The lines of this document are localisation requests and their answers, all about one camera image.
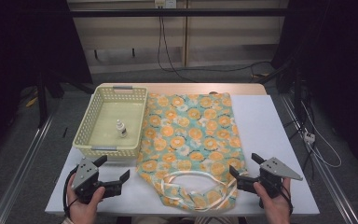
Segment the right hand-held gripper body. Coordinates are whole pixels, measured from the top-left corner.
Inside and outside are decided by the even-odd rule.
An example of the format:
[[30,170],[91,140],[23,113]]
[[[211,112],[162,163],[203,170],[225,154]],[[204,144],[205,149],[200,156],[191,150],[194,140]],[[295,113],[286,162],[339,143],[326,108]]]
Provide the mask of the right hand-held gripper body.
[[285,163],[272,157],[259,165],[259,176],[256,178],[241,175],[238,181],[238,189],[256,193],[254,183],[259,182],[266,190],[270,198],[275,198],[282,191],[282,179],[284,177],[302,181],[303,177],[288,167]]

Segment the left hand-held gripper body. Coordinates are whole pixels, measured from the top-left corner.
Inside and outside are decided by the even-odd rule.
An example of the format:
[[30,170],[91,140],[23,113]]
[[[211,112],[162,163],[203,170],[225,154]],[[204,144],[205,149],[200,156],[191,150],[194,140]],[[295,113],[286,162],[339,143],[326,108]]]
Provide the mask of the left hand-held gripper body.
[[99,187],[105,187],[103,198],[118,196],[121,194],[122,185],[119,180],[103,182],[99,180],[99,167],[86,158],[77,166],[76,175],[71,188],[82,203],[89,203],[93,193]]

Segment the orange print fabric bag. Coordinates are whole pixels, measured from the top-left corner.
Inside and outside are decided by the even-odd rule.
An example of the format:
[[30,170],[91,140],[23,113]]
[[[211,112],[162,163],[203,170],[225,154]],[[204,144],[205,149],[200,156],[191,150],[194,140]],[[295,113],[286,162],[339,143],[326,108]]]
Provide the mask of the orange print fabric bag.
[[248,174],[228,93],[148,95],[136,172],[164,205],[233,208],[237,181],[230,167]]

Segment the person's left hand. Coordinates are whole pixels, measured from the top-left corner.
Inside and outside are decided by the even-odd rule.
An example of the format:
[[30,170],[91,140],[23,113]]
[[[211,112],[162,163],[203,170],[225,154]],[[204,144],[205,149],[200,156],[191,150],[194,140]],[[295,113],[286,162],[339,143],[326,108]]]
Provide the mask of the person's left hand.
[[105,187],[99,187],[92,196],[88,204],[81,203],[71,188],[75,176],[72,175],[67,186],[67,202],[70,204],[69,213],[62,224],[94,224],[97,217],[97,207],[99,202],[103,200]]

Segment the person's right hand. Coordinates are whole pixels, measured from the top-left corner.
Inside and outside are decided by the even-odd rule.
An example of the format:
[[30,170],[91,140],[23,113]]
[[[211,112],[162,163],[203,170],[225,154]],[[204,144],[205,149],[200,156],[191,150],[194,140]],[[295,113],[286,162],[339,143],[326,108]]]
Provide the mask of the person's right hand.
[[285,178],[282,181],[282,195],[270,198],[260,183],[254,183],[256,193],[264,204],[268,224],[290,224],[291,206],[288,202],[291,198],[290,186],[291,180]]

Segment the small white dropper bottle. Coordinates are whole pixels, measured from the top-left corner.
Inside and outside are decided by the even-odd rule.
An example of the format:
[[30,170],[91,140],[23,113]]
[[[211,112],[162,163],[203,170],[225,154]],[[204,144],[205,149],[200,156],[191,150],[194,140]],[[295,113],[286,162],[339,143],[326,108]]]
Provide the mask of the small white dropper bottle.
[[126,137],[128,134],[125,124],[120,119],[117,120],[117,131],[122,138]]

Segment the pale yellow plastic basket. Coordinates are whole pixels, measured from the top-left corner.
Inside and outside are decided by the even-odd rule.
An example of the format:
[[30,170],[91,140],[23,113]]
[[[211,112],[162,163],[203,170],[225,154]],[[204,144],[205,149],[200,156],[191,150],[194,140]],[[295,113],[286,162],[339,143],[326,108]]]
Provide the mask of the pale yellow plastic basket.
[[[73,141],[87,158],[106,155],[108,160],[136,158],[145,116],[146,87],[100,85],[90,98]],[[126,126],[127,136],[117,131],[117,120]]]

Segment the black metal stand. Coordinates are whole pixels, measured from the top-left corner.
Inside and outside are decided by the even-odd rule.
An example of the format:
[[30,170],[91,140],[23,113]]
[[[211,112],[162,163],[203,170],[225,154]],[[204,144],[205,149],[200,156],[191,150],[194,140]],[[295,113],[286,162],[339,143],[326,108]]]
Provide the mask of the black metal stand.
[[301,68],[297,65],[294,71],[295,74],[295,93],[294,93],[294,110],[296,115],[296,122],[298,129],[301,131],[303,127],[302,112],[301,112]]
[[64,91],[60,84],[59,74],[53,70],[49,70],[48,72],[40,72],[37,75],[36,87],[39,106],[38,127],[41,128],[48,119],[46,91],[48,91],[53,98],[62,98]]

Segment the black curtain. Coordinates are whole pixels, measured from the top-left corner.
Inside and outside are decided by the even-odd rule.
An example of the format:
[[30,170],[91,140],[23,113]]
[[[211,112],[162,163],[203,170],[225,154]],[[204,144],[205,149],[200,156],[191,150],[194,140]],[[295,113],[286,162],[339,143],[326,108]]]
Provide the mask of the black curtain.
[[68,0],[0,0],[0,141],[26,87],[91,83]]
[[358,0],[288,0],[289,9],[313,15],[287,16],[272,64],[278,68],[313,29],[297,61],[313,94],[358,160]]

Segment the black metal crossbar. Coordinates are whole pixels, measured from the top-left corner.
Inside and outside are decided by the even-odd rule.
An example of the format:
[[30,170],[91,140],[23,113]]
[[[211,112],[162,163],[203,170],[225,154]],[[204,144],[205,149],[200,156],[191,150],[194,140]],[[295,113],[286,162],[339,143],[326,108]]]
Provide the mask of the black metal crossbar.
[[77,9],[73,17],[275,17],[290,14],[281,8],[174,8],[174,9]]

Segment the aluminium floor rail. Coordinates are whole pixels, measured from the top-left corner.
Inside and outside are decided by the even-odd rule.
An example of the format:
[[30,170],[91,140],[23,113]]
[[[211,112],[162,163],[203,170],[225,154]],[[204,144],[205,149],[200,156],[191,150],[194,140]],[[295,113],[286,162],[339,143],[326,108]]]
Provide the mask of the aluminium floor rail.
[[7,221],[53,118],[54,115],[50,114],[42,122],[36,121],[34,126],[30,117],[23,117],[10,132],[0,168],[0,180],[6,184],[0,196],[0,224]]
[[[329,141],[327,141],[324,136],[319,132],[318,128],[315,126],[313,117],[310,115],[309,110],[305,107],[304,103],[301,102],[302,108],[306,114],[305,120],[309,122],[310,128],[303,123],[302,130],[298,129],[298,124],[296,122],[296,115],[294,110],[294,103],[288,95],[280,96],[282,103],[291,118],[291,121],[288,124],[284,124],[284,127],[294,125],[296,132],[290,136],[290,139],[298,136],[301,139],[301,143],[304,145],[306,150],[307,158],[303,163],[301,163],[302,171],[305,171],[307,164],[310,164],[311,167],[311,177],[309,184],[314,186],[316,182],[314,181],[315,171],[318,171],[318,174],[321,176],[321,179],[326,186],[329,195],[334,201],[334,205],[338,209],[340,215],[343,217],[346,224],[358,224],[358,216],[356,215],[348,197],[344,193],[342,187],[338,184],[336,177],[333,174],[333,171],[343,167],[343,160],[337,149],[333,147]],[[304,133],[313,133],[315,135],[315,142],[313,144],[306,143],[304,141]]]

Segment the white wall socket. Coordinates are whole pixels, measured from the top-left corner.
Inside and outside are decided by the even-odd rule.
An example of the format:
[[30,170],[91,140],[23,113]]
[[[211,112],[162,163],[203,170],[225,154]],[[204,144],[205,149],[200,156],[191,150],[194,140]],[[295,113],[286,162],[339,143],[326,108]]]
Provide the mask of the white wall socket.
[[155,8],[177,8],[176,0],[155,0]]

